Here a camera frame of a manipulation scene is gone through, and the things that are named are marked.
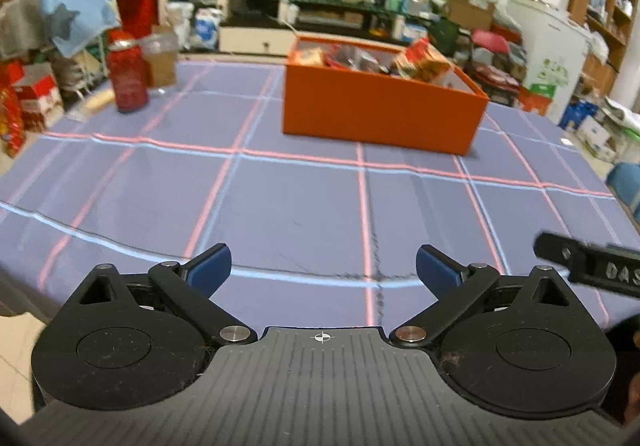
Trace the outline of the orange cardboard box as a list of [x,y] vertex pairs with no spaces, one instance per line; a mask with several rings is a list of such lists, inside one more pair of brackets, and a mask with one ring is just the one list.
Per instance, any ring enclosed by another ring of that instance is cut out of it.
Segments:
[[295,61],[299,51],[344,43],[303,35],[293,42],[284,78],[285,134],[468,154],[489,99],[459,67],[429,84]]

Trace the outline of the white freezer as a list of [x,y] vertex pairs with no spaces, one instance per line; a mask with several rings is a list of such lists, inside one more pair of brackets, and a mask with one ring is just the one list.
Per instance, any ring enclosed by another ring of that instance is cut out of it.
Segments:
[[508,0],[506,13],[521,28],[524,89],[550,101],[546,116],[559,125],[590,51],[590,32],[541,0]]

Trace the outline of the red folding chair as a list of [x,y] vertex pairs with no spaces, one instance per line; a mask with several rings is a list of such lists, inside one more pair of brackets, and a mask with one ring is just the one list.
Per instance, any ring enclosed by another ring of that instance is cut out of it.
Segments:
[[510,48],[506,38],[489,30],[475,29],[471,34],[471,42],[470,69],[474,74],[510,74]]

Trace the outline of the clear glass jar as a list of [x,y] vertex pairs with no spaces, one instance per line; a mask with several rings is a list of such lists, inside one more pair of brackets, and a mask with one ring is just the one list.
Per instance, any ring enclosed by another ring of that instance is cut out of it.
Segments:
[[148,67],[149,87],[165,89],[177,82],[178,38],[172,30],[155,32],[140,40],[142,55]]

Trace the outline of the white tv stand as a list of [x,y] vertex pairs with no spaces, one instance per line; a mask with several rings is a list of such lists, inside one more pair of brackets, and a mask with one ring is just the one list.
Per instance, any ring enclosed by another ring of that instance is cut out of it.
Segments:
[[374,0],[231,0],[220,23],[222,54],[283,58],[298,36],[370,40],[405,46],[440,20],[437,11],[405,12]]

